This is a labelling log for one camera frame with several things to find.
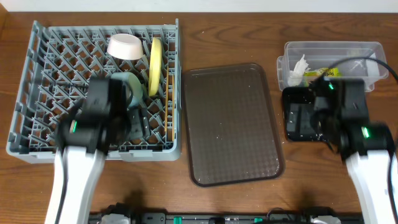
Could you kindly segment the wooden chopstick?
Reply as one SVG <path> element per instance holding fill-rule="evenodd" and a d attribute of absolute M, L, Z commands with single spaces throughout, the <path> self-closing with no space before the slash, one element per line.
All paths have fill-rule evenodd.
<path fill-rule="evenodd" d="M 165 133 L 168 129 L 168 109 L 169 109 L 169 66 L 166 69 L 166 85 L 165 85 Z"/>
<path fill-rule="evenodd" d="M 175 109 L 175 75 L 172 77 L 172 141 L 175 139 L 175 129 L 174 129 L 174 109 Z"/>

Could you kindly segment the yellow plate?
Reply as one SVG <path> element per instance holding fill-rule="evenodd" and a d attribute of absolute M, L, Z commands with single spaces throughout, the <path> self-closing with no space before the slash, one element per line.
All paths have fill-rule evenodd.
<path fill-rule="evenodd" d="M 162 43 L 158 38 L 152 40 L 149 65 L 149 96 L 152 97 L 158 92 L 162 69 Z"/>

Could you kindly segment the pink bowl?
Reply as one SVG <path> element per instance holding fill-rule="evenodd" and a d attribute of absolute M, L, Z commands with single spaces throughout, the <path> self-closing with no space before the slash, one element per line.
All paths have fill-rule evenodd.
<path fill-rule="evenodd" d="M 107 53 L 122 60 L 138 60 L 144 55 L 142 41 L 130 34 L 112 35 L 108 44 Z"/>

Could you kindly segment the yellow green snack wrapper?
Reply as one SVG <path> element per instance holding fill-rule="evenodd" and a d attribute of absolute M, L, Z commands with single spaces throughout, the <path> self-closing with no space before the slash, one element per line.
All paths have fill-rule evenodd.
<path fill-rule="evenodd" d="M 326 77 L 341 77 L 342 74 L 338 68 L 319 68 L 315 70 L 306 69 L 303 74 L 303 84 L 304 86 L 309 86 L 310 82 L 312 82 L 316 77 L 321 75 L 325 75 Z"/>

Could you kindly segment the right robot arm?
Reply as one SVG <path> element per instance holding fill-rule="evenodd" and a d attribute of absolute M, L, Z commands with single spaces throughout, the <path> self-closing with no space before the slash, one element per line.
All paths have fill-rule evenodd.
<path fill-rule="evenodd" d="M 365 223 L 397 223 L 397 155 L 388 126 L 369 119 L 362 79 L 317 78 L 282 92 L 291 141 L 337 147 Z"/>

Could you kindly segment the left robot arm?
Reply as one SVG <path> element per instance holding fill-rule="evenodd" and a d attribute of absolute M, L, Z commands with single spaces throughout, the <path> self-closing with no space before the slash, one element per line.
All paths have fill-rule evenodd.
<path fill-rule="evenodd" d="M 52 194 L 46 223 L 87 223 L 111 145 L 145 139 L 149 122 L 138 105 L 143 91 L 129 72 L 91 78 L 88 94 L 58 124 Z"/>

